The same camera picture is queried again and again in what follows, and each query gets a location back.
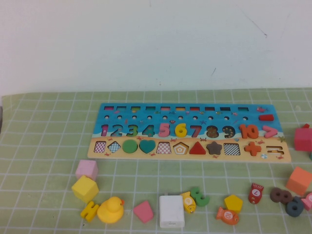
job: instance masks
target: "rubber duck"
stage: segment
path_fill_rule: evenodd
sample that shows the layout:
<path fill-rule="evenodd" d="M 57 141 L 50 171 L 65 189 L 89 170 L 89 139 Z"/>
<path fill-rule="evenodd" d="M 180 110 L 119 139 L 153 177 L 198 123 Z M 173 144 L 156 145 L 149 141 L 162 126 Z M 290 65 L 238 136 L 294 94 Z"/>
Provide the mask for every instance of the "rubber duck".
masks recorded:
<path fill-rule="evenodd" d="M 97 210 L 98 218 L 104 223 L 116 223 L 123 216 L 124 200 L 117 196 L 104 201 Z"/>

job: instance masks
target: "green heart shape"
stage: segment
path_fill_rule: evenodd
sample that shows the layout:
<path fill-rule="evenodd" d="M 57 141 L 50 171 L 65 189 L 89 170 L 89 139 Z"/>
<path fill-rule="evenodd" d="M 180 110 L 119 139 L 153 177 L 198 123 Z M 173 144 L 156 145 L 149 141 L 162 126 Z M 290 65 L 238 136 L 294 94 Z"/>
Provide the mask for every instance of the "green heart shape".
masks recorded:
<path fill-rule="evenodd" d="M 140 146 L 141 151 L 148 154 L 156 147 L 156 144 L 155 144 L 155 141 L 153 140 L 142 140 L 139 146 Z"/>

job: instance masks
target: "white wall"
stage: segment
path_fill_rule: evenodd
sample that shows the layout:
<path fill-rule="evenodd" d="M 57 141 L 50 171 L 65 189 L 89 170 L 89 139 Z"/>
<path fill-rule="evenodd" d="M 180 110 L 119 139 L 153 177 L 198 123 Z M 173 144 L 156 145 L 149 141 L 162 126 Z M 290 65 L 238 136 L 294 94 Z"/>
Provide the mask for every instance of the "white wall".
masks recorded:
<path fill-rule="evenodd" d="M 0 3 L 0 96 L 312 86 L 310 0 Z"/>

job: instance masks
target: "checkered square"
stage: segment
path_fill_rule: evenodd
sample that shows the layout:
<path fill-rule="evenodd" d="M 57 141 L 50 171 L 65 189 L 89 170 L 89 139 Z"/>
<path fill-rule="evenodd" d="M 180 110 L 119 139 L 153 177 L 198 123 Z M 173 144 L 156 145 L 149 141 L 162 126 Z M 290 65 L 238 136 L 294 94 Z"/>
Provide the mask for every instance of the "checkered square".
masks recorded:
<path fill-rule="evenodd" d="M 157 154 L 171 154 L 171 148 L 169 142 L 160 142 L 157 147 Z"/>
<path fill-rule="evenodd" d="M 240 155 L 239 145 L 238 144 L 223 144 L 224 152 L 226 155 Z"/>
<path fill-rule="evenodd" d="M 105 151 L 106 141 L 97 141 L 94 153 L 103 153 Z"/>
<path fill-rule="evenodd" d="M 112 152 L 115 153 L 117 150 L 119 150 L 121 148 L 121 146 L 114 141 L 111 145 L 108 146 L 108 149 Z"/>

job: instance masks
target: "white charger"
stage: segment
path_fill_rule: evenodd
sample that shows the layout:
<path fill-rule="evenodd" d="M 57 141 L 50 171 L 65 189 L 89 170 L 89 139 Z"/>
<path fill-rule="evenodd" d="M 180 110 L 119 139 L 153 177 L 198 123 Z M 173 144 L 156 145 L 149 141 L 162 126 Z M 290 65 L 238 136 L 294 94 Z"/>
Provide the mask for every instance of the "white charger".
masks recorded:
<path fill-rule="evenodd" d="M 159 211 L 161 228 L 184 227 L 185 221 L 182 196 L 160 196 Z"/>

